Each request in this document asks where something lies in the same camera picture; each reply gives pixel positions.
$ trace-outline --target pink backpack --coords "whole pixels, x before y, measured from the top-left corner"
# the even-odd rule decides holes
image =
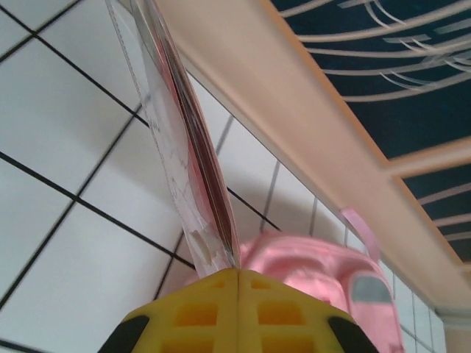
[[[241,245],[241,265],[348,312],[380,353],[403,353],[374,235],[354,211],[343,214],[360,231],[370,257],[327,241],[266,231]]]

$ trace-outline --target ceiling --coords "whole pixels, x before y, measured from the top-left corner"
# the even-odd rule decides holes
[[[471,221],[471,210],[466,211],[471,204],[467,188],[471,185],[471,119],[467,117],[471,109],[469,100],[462,99],[463,92],[470,91],[469,71],[462,71],[465,75],[459,82],[452,77],[452,83],[450,75],[438,73],[438,79],[431,75],[435,77],[431,83],[430,77],[418,79],[401,71],[392,79],[391,74],[378,70],[419,65],[423,60],[420,55],[419,61],[404,60],[401,54],[384,62],[361,62],[358,55],[351,61],[344,60],[344,55],[342,60],[329,59],[329,55],[338,54],[336,51],[356,50],[355,44],[345,46],[344,41],[359,40],[358,33],[365,37],[362,31],[369,33],[367,37],[397,32],[391,28],[400,24],[399,19],[381,18],[385,26],[376,22],[377,29],[365,31],[358,23],[364,23],[366,17],[360,21],[355,16],[358,21],[349,22],[347,16],[333,23],[335,16],[348,13],[340,3],[358,7],[354,4],[358,2],[364,11],[362,1],[315,0],[308,2],[310,7],[295,10],[289,8],[306,0],[273,2],[278,9],[269,0],[157,0],[192,74],[332,209],[353,207],[377,235],[394,269],[431,303],[471,309],[467,276],[471,247],[466,242],[466,232],[471,229],[456,227]],[[374,3],[373,11],[381,13],[377,1],[366,2]],[[421,9],[421,13],[409,9],[410,13],[397,17],[413,18],[416,22],[411,28],[449,17],[437,14],[440,7],[436,4],[443,1],[428,3],[430,8]],[[470,2],[449,1],[448,5],[449,13],[465,11],[464,19],[452,18],[451,22],[466,25]],[[324,6],[333,12],[314,17]],[[428,15],[425,20],[419,18],[423,14]],[[336,36],[340,30],[356,34]],[[469,36],[469,28],[460,33]],[[378,43],[363,37],[359,44],[362,52],[371,51],[368,47]],[[449,54],[441,48],[460,43],[450,43],[453,39],[447,37],[443,46],[442,42],[431,42],[427,47],[426,38],[415,39],[422,46],[417,48],[416,42],[412,46],[403,39],[406,47],[414,49],[401,50],[409,53],[438,47]],[[467,57],[459,59],[469,63]],[[358,68],[369,70],[367,78],[338,72]],[[386,85],[378,73],[383,81],[386,77],[393,82]],[[437,100],[444,95],[448,100],[440,105]],[[415,105],[408,106],[408,99]]]

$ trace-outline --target yellow plastic object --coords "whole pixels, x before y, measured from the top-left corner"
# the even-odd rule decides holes
[[[131,312],[99,353],[346,352],[332,317],[354,323],[264,275],[225,269]]]

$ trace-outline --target white tile wall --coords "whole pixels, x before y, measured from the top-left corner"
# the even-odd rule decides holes
[[[32,29],[70,3],[0,0]],[[118,14],[146,90],[129,19]],[[1,10],[0,27],[1,56],[27,32]],[[104,2],[79,1],[40,35],[119,102],[38,40],[0,62],[0,352],[96,352],[127,312],[180,288],[194,270],[185,242],[176,249],[180,224],[157,150],[145,125],[131,120],[138,97]],[[242,240],[256,236],[264,219],[264,229],[274,228],[267,221],[288,232],[314,228],[316,237],[362,249],[320,200],[314,207],[315,196],[288,169],[280,165],[276,174],[277,159],[191,81],[213,144],[222,146]],[[381,265],[395,283],[407,352],[417,344],[417,352],[445,353],[440,319]]]

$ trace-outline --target pink strap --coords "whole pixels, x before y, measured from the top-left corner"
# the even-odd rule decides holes
[[[380,260],[380,248],[378,246],[378,240],[373,231],[368,227],[368,224],[366,224],[363,218],[352,208],[344,208],[341,214],[352,224],[353,228],[356,229],[368,250],[369,256],[377,263]]]

